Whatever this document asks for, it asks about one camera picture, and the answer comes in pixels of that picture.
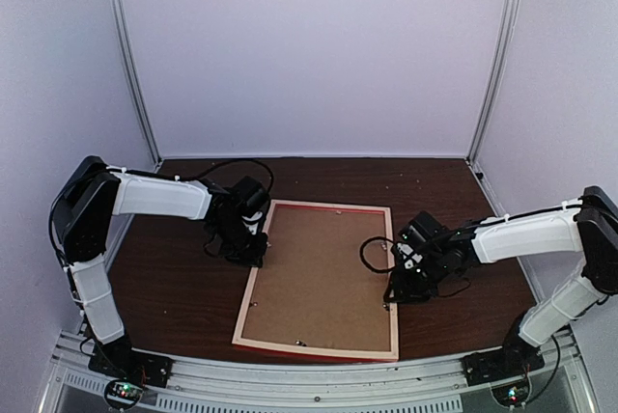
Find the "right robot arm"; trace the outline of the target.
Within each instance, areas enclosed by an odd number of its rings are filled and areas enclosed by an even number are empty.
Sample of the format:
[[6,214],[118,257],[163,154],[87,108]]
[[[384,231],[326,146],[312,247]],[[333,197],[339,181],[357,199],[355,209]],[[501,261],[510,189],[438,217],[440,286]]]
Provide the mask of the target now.
[[422,211],[392,244],[385,304],[424,303],[440,284],[469,268],[516,259],[529,283],[539,280],[535,259],[566,260],[552,288],[515,320],[495,354],[501,374],[517,374],[555,333],[617,293],[617,205],[598,185],[574,199],[524,213],[489,216],[455,229]]

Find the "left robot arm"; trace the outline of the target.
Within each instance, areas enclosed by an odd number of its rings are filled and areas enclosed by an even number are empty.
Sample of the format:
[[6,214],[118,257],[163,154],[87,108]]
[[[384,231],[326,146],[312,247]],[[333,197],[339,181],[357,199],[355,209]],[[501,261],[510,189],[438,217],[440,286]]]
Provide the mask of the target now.
[[84,313],[102,364],[119,378],[133,376],[139,359],[118,312],[105,268],[113,217],[153,215],[203,223],[207,243],[219,241],[217,256],[260,267],[267,249],[263,230],[269,185],[245,176],[223,187],[203,172],[164,176],[112,166],[89,155],[53,201],[48,234],[70,292]]

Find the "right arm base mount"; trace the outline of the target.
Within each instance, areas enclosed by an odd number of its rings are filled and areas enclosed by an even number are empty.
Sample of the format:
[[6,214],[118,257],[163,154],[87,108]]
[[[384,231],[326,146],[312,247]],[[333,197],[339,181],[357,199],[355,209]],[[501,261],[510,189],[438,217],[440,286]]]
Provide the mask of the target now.
[[530,345],[519,336],[508,336],[501,347],[466,355],[462,364],[467,385],[477,386],[526,376],[543,368],[545,361],[539,347]]

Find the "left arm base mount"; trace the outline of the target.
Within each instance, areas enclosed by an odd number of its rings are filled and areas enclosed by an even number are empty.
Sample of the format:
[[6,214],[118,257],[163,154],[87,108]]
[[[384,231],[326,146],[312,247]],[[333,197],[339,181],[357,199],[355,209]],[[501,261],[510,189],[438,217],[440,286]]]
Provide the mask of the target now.
[[88,368],[110,377],[127,380],[139,386],[165,388],[171,374],[171,358],[138,351],[130,338],[102,344],[95,339],[95,347]]

